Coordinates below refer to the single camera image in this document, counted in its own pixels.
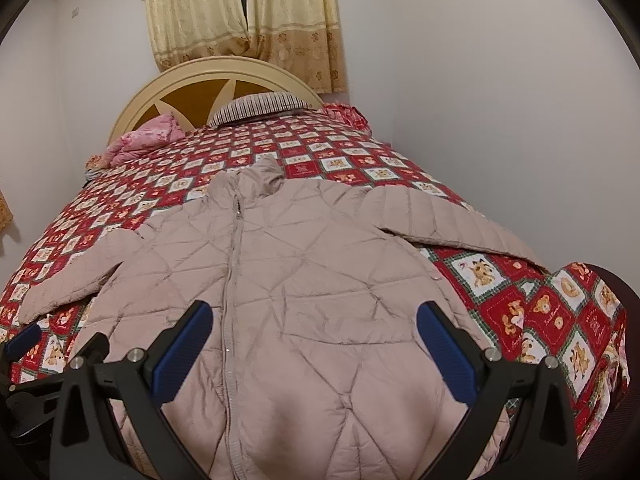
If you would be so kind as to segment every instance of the pink blanket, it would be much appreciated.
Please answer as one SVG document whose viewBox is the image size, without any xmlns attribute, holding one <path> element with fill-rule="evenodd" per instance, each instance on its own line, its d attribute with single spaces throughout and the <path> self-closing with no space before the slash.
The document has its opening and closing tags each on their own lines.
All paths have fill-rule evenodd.
<svg viewBox="0 0 640 480">
<path fill-rule="evenodd" d="M 183 138 L 175 117 L 171 113 L 161 115 L 114 141 L 102 154 L 100 167 L 116 168 Z"/>
</svg>

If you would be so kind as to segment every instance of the pillow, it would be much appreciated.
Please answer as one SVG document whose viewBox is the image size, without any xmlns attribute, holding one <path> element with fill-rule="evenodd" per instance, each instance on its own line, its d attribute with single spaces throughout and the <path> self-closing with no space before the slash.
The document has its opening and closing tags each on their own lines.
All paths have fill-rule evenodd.
<svg viewBox="0 0 640 480">
<path fill-rule="evenodd" d="M 322 106 L 320 113 L 323 113 L 336 121 L 340 121 L 354 130 L 362 132 L 367 137 L 372 136 L 369 121 L 367 121 L 367 118 L 361 114 L 355 106 L 343 103 L 329 103 Z"/>
<path fill-rule="evenodd" d="M 92 170 L 116 168 L 183 138 L 184 132 L 174 115 L 163 114 L 114 140 L 102 155 L 92 156 L 84 168 L 90 172 L 88 175 L 93 174 Z"/>
<path fill-rule="evenodd" d="M 310 104 L 288 92 L 251 94 L 234 99 L 228 105 L 220 108 L 209 121 L 209 126 L 217 128 L 236 125 L 286 112 L 295 113 L 312 108 Z"/>
</svg>

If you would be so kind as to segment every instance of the blue gripper pad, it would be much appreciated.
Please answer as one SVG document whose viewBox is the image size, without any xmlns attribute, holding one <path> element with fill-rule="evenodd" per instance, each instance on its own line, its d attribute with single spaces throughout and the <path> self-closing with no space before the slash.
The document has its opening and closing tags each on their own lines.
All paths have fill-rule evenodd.
<svg viewBox="0 0 640 480">
<path fill-rule="evenodd" d="M 175 399 L 212 328 L 211 307 L 204 301 L 196 301 L 175 327 L 163 332 L 178 331 L 151 373 L 150 392 L 157 405 Z"/>
<path fill-rule="evenodd" d="M 41 337 L 42 329 L 35 323 L 30 324 L 6 344 L 4 352 L 7 359 L 10 362 L 19 361 L 40 342 Z"/>
<path fill-rule="evenodd" d="M 476 372 L 456 343 L 449 330 L 456 328 L 447 320 L 449 328 L 436 316 L 431 302 L 418 308 L 416 325 L 418 333 L 449 387 L 453 398 L 467 406 L 476 402 Z"/>
</svg>

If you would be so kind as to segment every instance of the metal screw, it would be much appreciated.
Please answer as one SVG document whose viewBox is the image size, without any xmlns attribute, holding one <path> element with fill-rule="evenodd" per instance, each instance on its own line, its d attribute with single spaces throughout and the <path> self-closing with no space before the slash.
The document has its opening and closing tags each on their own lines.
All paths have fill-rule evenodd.
<svg viewBox="0 0 640 480">
<path fill-rule="evenodd" d="M 502 352 L 500 352 L 497 348 L 487 348 L 484 351 L 484 357 L 490 363 L 497 363 L 500 359 L 502 359 Z"/>
<path fill-rule="evenodd" d="M 74 357 L 73 359 L 71 359 L 71 362 L 69 363 L 69 366 L 71 367 L 72 370 L 78 370 L 78 368 L 82 368 L 83 365 L 84 365 L 84 357 L 82 356 Z"/>
<path fill-rule="evenodd" d="M 127 359 L 132 363 L 142 361 L 144 357 L 145 351 L 142 348 L 134 348 L 133 350 L 129 350 L 129 353 L 127 354 Z"/>
<path fill-rule="evenodd" d="M 553 357 L 552 355 L 548 355 L 545 357 L 545 366 L 550 370 L 555 370 L 559 365 L 560 363 L 558 359 Z"/>
</svg>

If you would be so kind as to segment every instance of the bed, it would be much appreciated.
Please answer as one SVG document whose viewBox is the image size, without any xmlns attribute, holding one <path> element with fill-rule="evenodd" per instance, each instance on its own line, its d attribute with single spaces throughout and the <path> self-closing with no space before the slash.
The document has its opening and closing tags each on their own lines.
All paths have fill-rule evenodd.
<svg viewBox="0 0 640 480">
<path fill-rule="evenodd" d="M 236 128 L 206 126 L 233 99 L 265 91 L 290 92 L 314 110 Z M 63 209 L 0 295 L 0 340 L 18 332 L 16 313 L 29 288 L 109 231 L 136 229 L 158 212 L 202 197 L 218 171 L 238 171 L 265 156 L 274 156 L 287 178 L 407 186 L 472 208 L 388 144 L 329 117 L 307 85 L 264 62 L 213 57 L 168 70 L 129 102 L 108 142 L 167 112 L 189 132 L 186 138 L 105 172 Z M 615 276 L 585 264 L 549 274 L 506 256 L 438 246 L 418 249 L 452 283 L 471 317 L 505 356 L 525 362 L 546 353 L 558 356 L 572 394 L 580 474 L 622 474 L 638 434 L 640 396 L 634 382 L 628 391 L 626 386 L 639 364 L 635 341 L 625 341 L 625 333 L 633 333 L 640 322 L 638 297 Z M 61 372 L 91 306 L 92 298 L 86 298 L 39 320 L 40 344 L 12 367 L 12 381 Z M 634 350 L 628 367 L 626 348 Z M 613 410 L 619 402 L 625 416 Z"/>
</svg>

